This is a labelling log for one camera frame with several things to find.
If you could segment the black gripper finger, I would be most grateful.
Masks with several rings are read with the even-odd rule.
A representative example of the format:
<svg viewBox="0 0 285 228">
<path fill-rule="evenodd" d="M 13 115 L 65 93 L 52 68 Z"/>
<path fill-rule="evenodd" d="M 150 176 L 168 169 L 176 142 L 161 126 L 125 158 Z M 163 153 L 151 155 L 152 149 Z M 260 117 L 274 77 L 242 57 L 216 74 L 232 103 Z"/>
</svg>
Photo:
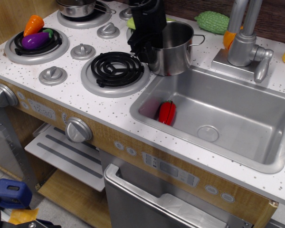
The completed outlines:
<svg viewBox="0 0 285 228">
<path fill-rule="evenodd" d="M 141 62 L 148 64 L 155 62 L 155 53 L 152 49 L 152 43 L 150 41 L 139 42 L 137 46 L 138 50 L 136 55 Z"/>
</svg>

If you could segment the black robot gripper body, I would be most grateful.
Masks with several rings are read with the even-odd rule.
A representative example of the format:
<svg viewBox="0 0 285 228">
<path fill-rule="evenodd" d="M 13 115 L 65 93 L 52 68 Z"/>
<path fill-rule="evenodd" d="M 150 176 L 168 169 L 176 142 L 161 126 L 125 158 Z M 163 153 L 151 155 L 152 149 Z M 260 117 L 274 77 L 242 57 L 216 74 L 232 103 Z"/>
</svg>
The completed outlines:
<svg viewBox="0 0 285 228">
<path fill-rule="evenodd" d="M 130 0 L 135 30 L 128 40 L 132 52 L 142 48 L 166 27 L 166 14 L 162 0 Z"/>
</svg>

